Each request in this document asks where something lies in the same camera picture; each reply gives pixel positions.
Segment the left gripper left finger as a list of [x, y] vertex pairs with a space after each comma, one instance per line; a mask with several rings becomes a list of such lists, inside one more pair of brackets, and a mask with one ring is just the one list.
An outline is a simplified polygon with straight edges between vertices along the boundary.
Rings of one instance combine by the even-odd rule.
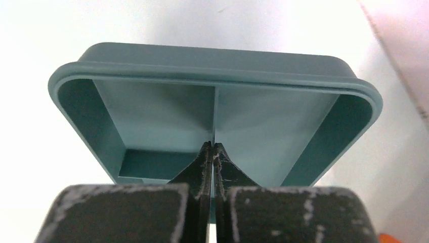
[[212, 144], [170, 182], [78, 184], [53, 201], [36, 242], [207, 242]]

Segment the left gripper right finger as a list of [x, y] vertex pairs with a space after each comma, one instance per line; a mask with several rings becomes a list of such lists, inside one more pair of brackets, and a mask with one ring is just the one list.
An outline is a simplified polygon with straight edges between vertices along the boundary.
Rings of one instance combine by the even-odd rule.
[[218, 242], [378, 242], [359, 197], [343, 187], [262, 187], [213, 146]]

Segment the teal divided tray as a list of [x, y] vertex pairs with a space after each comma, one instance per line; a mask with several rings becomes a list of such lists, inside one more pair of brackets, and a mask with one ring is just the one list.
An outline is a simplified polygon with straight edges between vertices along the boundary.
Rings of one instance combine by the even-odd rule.
[[89, 47], [48, 92], [113, 181], [74, 203], [171, 182], [205, 142], [261, 186], [312, 186], [383, 108], [332, 56], [124, 43]]

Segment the orange medicine kit box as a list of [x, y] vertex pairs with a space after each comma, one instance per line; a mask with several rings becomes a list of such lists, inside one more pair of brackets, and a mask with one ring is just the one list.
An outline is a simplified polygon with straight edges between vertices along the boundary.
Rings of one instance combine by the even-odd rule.
[[400, 240], [388, 234], [380, 234], [378, 240], [380, 243], [402, 243]]

